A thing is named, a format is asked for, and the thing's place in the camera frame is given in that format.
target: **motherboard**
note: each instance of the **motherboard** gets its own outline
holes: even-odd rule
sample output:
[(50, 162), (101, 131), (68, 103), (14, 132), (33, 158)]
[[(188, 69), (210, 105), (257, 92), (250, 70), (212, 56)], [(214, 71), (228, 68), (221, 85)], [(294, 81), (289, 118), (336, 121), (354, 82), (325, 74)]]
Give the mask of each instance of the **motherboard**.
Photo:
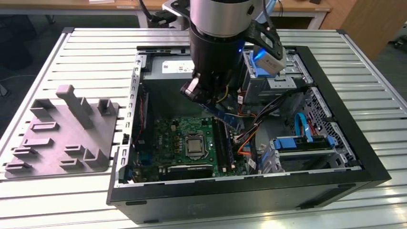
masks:
[[(245, 175), (244, 158), (232, 152), (217, 154), (217, 148), (228, 147), (218, 147), (216, 124), (212, 117), (156, 120), (152, 150), (138, 155), (137, 182)], [(228, 129), (220, 132), (229, 139), (236, 134)]]

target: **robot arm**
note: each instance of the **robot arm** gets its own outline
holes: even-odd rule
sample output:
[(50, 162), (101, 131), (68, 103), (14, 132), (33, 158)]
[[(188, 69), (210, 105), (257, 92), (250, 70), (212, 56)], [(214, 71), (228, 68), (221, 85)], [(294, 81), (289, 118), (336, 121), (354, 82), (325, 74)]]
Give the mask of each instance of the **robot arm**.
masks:
[[(182, 0), (172, 7), (185, 7)], [(274, 30), (252, 20), (253, 0), (190, 0), (189, 17), (190, 57), (194, 64), (192, 81), (181, 93), (204, 105), (214, 104), (217, 95), (234, 76), (242, 58), (244, 43), (254, 45), (254, 62), (274, 74), (285, 66), (285, 51)]]

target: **cpu socket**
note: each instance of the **cpu socket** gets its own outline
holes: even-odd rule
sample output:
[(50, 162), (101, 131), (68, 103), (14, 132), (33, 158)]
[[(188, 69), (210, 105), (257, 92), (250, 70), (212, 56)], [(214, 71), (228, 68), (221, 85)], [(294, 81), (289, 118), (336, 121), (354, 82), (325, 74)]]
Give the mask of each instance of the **cpu socket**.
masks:
[(204, 136), (189, 135), (185, 137), (185, 156), (192, 160), (197, 160), (204, 156)]

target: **green motherboard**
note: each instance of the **green motherboard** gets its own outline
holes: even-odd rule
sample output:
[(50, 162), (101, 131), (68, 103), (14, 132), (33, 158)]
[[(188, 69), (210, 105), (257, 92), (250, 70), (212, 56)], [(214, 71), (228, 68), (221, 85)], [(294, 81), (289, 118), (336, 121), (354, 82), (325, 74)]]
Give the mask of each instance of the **green motherboard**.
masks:
[(160, 181), (161, 167), (177, 165), (212, 165), (212, 177), (245, 175), (242, 157), (234, 158), (234, 168), (217, 168), (216, 140), (212, 133), (212, 118), (176, 118), (156, 120), (153, 126), (152, 152), (142, 152), (141, 160), (149, 161), (140, 168), (144, 182)]

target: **desk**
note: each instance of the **desk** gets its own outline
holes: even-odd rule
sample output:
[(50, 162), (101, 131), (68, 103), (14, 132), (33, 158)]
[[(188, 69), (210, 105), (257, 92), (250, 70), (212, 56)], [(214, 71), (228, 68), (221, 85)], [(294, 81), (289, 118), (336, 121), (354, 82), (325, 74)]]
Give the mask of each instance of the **desk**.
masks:
[[(407, 212), (407, 105), (346, 35), (336, 31), (278, 30), (284, 45), (305, 45), (344, 100), (392, 180), (357, 191), (324, 208), (282, 211), (156, 225), (157, 228), (354, 228), (396, 227)], [(12, 158), (33, 117), (33, 99), (54, 97), (60, 84), (93, 103), (108, 97), (128, 106), (138, 45), (188, 45), (188, 32), (169, 29), (74, 29), (62, 33), (0, 140), (0, 228), (122, 229), (134, 223), (105, 205), (109, 173), (6, 180)], [(53, 98), (53, 103), (62, 103)], [(126, 109), (118, 110), (118, 117)], [(121, 142), (117, 120), (113, 142)]]
[[(166, 0), (144, 0), (150, 11), (161, 9)], [(308, 29), (316, 30), (324, 20), (330, 6), (325, 1), (316, 5), (306, 0), (281, 0), (284, 16), (312, 17)], [(278, 15), (280, 6), (276, 4), (272, 16)], [(0, 0), (0, 14), (38, 14), (38, 15), (136, 15), (140, 27), (146, 28), (146, 18), (136, 0), (116, 0), (108, 4), (89, 4), (88, 0)]]

